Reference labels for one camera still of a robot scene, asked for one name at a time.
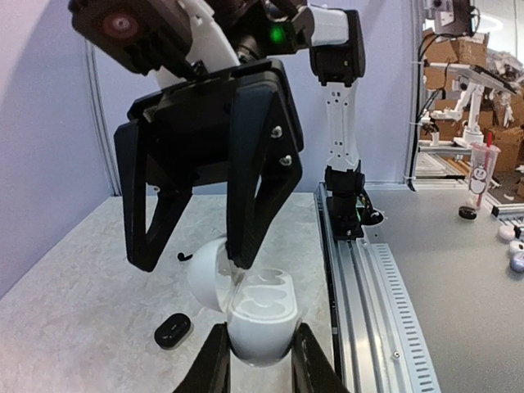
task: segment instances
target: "white wall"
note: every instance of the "white wall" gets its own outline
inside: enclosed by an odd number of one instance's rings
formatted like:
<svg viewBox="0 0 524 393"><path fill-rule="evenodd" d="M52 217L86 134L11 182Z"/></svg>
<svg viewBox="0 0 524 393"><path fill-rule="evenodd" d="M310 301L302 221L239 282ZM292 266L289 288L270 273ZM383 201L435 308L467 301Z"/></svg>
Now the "white wall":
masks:
<svg viewBox="0 0 524 393"><path fill-rule="evenodd" d="M412 103L413 37L411 3L406 0L324 0L330 7L360 11L366 42L367 73L359 84L358 142L368 181L403 182L408 150ZM299 191L313 191L328 153L327 116L317 79L309 67L309 54L283 58L305 132L302 153L304 177ZM132 75L102 52L97 52L102 102L108 131L126 121L134 99L157 90L151 77ZM223 186L206 192L222 192Z"/></svg>
<svg viewBox="0 0 524 393"><path fill-rule="evenodd" d="M63 0L0 2L0 296L110 190Z"/></svg>

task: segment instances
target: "white table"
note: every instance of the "white table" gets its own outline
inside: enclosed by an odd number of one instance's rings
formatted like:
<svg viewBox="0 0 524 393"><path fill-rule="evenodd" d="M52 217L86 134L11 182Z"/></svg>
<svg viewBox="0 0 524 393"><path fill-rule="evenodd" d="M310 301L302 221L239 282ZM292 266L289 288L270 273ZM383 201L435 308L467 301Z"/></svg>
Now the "white table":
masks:
<svg viewBox="0 0 524 393"><path fill-rule="evenodd" d="M155 199L149 200L152 207ZM0 300L0 392L171 392L215 323L189 293L181 251L225 232L225 197L195 196L153 273L125 257L121 200L111 198L38 262ZM304 321L329 359L328 293L311 194L291 197L255 262L292 274ZM192 335L174 351L154 342L171 314ZM233 358L233 391L291 391L291 360L254 369Z"/></svg>

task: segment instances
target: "transparent cup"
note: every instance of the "transparent cup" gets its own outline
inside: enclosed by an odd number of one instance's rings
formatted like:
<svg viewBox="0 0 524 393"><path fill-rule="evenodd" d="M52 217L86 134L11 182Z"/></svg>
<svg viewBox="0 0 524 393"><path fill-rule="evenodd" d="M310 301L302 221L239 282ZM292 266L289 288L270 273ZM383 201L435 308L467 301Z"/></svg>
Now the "transparent cup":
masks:
<svg viewBox="0 0 524 393"><path fill-rule="evenodd" d="M490 188L500 149L484 143L472 143L471 169L468 177L468 198L463 206L479 211L482 199Z"/></svg>

